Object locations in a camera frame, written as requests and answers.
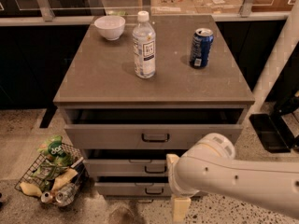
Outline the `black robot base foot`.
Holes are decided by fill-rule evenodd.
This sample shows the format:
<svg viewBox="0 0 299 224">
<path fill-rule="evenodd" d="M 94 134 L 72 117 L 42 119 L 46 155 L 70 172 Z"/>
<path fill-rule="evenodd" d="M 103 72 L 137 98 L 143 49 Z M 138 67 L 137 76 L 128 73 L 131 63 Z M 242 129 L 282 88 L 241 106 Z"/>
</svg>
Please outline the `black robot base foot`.
<svg viewBox="0 0 299 224">
<path fill-rule="evenodd" d="M 270 153 L 287 153 L 299 148 L 299 136 L 294 135 L 282 117 L 253 114 L 249 121 L 263 148 Z"/>
</svg>

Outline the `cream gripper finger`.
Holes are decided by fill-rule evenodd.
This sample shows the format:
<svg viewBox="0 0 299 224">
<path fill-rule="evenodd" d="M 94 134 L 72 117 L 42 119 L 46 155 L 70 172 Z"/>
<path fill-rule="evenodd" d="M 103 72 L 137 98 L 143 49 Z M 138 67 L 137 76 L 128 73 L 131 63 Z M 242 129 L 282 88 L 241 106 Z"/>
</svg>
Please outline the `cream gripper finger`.
<svg viewBox="0 0 299 224">
<path fill-rule="evenodd" d="M 166 155 L 166 162 L 167 162 L 167 170 L 171 171 L 174 165 L 178 162 L 179 156 L 176 154 L 167 154 Z"/>
<path fill-rule="evenodd" d="M 177 197 L 171 196 L 172 207 L 172 222 L 182 223 L 186 217 L 191 205 L 191 199 L 189 197 Z"/>
</svg>

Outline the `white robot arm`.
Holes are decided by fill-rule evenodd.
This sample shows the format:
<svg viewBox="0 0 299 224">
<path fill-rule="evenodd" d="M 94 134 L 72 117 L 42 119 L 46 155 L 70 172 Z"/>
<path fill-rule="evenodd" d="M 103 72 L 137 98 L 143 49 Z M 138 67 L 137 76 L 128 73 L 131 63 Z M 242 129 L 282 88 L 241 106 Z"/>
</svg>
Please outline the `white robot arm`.
<svg viewBox="0 0 299 224">
<path fill-rule="evenodd" d="M 255 103 L 250 113 L 261 109 L 298 40 L 299 0 L 293 5 L 255 85 Z M 166 160 L 175 222 L 185 217 L 191 197 L 200 191 L 299 218 L 299 164 L 296 162 L 239 161 L 233 144 L 218 133 L 206 135 L 180 157 L 167 155 Z"/>
</svg>

